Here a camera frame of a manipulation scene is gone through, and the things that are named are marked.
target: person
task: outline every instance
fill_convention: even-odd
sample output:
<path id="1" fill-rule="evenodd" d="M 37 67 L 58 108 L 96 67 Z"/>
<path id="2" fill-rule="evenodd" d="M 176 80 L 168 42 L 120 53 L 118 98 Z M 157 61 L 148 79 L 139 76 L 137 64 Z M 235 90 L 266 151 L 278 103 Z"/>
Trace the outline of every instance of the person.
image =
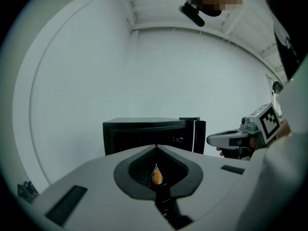
<path id="1" fill-rule="evenodd" d="M 228 4 L 237 4 L 238 0 L 192 0 L 197 3 L 198 7 L 205 9 L 224 10 Z M 274 32 L 279 51 L 280 59 L 284 67 L 287 79 L 291 79 L 296 72 L 308 52 L 308 34 L 306 26 L 302 23 L 303 9 L 305 9 L 306 0 L 266 0 L 274 21 Z M 281 88 L 277 87 L 275 92 L 281 92 Z M 284 122 L 277 138 L 286 136 L 290 133 L 287 122 Z"/>
<path id="2" fill-rule="evenodd" d="M 278 81 L 275 81 L 273 83 L 273 94 L 276 93 L 279 95 L 279 93 L 283 90 L 282 84 L 280 84 Z"/>

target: orange bottle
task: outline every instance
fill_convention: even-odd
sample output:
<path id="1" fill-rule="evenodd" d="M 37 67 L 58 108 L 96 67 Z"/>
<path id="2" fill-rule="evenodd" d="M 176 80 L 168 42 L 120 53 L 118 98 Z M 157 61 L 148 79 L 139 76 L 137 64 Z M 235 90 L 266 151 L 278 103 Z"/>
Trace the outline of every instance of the orange bottle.
<path id="1" fill-rule="evenodd" d="M 152 174 L 152 183 L 154 185 L 159 185 L 161 183 L 163 183 L 163 176 L 162 174 L 160 173 L 158 167 L 157 167 L 157 164 L 153 170 L 153 174 Z"/>

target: white curved panel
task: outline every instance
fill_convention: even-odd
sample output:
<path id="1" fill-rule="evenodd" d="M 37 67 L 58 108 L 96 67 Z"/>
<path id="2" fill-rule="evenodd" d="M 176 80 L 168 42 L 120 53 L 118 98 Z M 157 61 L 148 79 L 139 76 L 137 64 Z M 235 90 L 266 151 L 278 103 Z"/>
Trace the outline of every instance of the white curved panel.
<path id="1" fill-rule="evenodd" d="M 51 148 L 46 147 L 45 144 L 40 144 L 38 136 L 42 135 L 41 131 L 37 134 L 36 132 L 33 133 L 34 127 L 31 126 L 38 121 L 38 117 L 33 111 L 37 112 L 35 109 L 35 106 L 37 105 L 36 102 L 41 102 L 41 100 L 31 98 L 31 91 L 32 88 L 36 86 L 37 69 L 38 67 L 42 67 L 44 59 L 46 59 L 46 53 L 48 52 L 49 47 L 52 45 L 53 40 L 55 40 L 58 37 L 58 33 L 61 32 L 63 28 L 65 28 L 65 24 L 70 23 L 76 14 L 79 14 L 84 9 L 84 7 L 87 7 L 89 4 L 91 4 L 91 1 L 94 0 L 73 1 L 64 9 L 59 11 L 45 25 L 45 27 L 40 31 L 36 39 L 33 41 L 31 47 L 29 48 L 21 65 L 20 72 L 16 81 L 13 97 L 14 137 L 23 166 L 25 167 L 29 178 L 32 180 L 39 193 L 41 193 L 51 183 L 53 183 L 54 180 L 56 180 L 56 177 L 48 175 L 50 172 L 45 171 L 45 168 L 42 165 L 45 162 L 44 160 L 42 161 L 39 156 L 41 154 L 41 149 L 50 150 Z M 89 14 L 88 18 L 84 18 L 84 21 L 88 20 L 89 17 L 93 18 L 100 16 L 101 14 L 92 12 L 92 14 Z M 80 31 L 80 34 L 85 33 L 85 31 L 91 31 L 91 23 L 87 25 L 83 24 L 83 26 L 87 26 L 87 28 L 84 27 L 83 31 Z M 46 124 L 46 120 L 44 119 L 41 119 L 38 122 L 42 125 L 43 128 L 48 126 L 48 124 Z M 56 162 L 50 161 L 50 163 L 54 164 L 54 168 L 59 167 Z"/>

